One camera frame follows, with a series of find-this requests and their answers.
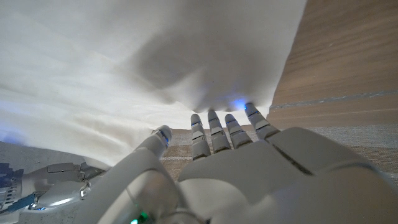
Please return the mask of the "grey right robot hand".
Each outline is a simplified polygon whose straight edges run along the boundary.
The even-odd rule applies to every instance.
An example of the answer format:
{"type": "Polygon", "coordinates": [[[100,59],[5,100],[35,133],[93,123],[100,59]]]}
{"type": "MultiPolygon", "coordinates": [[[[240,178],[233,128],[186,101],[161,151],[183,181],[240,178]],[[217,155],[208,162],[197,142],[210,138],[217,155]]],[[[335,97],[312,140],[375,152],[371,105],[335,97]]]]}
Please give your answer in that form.
{"type": "Polygon", "coordinates": [[[33,195],[24,213],[51,213],[86,199],[93,184],[106,173],[97,167],[59,163],[22,176],[22,197],[33,195]]]}

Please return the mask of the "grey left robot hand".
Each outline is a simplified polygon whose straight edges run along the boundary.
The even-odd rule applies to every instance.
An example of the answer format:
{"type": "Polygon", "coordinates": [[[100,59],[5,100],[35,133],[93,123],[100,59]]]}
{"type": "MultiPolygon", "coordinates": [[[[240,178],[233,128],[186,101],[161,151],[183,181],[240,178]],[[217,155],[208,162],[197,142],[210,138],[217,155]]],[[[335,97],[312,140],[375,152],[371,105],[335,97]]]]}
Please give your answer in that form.
{"type": "Polygon", "coordinates": [[[303,128],[283,131],[244,107],[191,117],[192,161],[177,180],[161,164],[172,132],[154,130],[94,185],[76,223],[396,223],[397,187],[365,158],[303,128]]]}

